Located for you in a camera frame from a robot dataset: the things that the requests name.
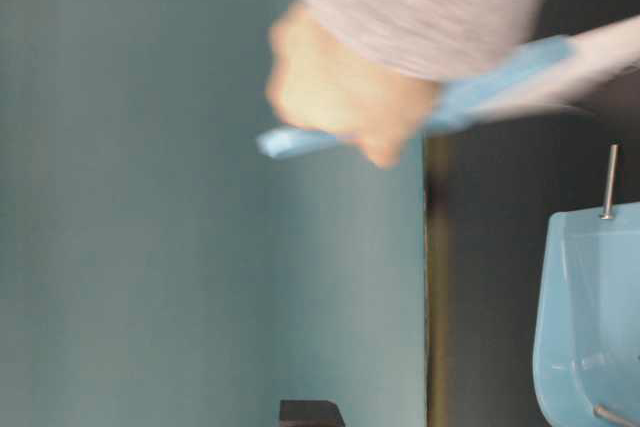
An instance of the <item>urinal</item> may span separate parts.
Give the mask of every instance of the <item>urinal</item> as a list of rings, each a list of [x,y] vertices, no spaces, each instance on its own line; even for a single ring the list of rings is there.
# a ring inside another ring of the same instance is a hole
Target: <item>urinal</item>
[[[553,427],[640,426],[640,203],[554,214],[533,376]]]

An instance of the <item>black object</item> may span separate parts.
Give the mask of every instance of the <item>black object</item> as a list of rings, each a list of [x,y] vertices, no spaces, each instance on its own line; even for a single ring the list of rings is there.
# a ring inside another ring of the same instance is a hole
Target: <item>black object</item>
[[[344,427],[344,421],[328,400],[282,400],[280,427]]]

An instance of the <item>dark wall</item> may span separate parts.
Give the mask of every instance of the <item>dark wall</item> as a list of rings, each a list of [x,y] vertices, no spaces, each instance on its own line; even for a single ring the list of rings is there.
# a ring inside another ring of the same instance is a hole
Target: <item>dark wall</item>
[[[638,0],[547,0],[536,36],[638,13]],[[449,425],[544,424],[531,356],[547,222],[600,204],[613,141],[624,152],[616,200],[640,200],[639,80],[585,99],[595,115],[503,122],[450,139]]]

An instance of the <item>teal wall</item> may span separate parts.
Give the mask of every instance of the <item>teal wall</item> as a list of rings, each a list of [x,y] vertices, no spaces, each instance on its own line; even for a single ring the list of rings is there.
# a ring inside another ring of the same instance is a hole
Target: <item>teal wall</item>
[[[420,142],[390,172],[350,149],[274,169],[278,395],[334,400],[353,427],[423,427]]]
[[[269,425],[266,0],[0,0],[0,423]]]
[[[287,0],[0,0],[0,421],[424,423],[419,146],[257,155]]]

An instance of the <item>hand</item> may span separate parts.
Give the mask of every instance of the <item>hand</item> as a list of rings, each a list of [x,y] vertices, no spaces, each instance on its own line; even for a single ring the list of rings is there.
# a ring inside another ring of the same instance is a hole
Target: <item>hand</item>
[[[439,84],[407,77],[340,43],[300,3],[271,28],[267,98],[286,123],[348,137],[389,167],[431,112]]]

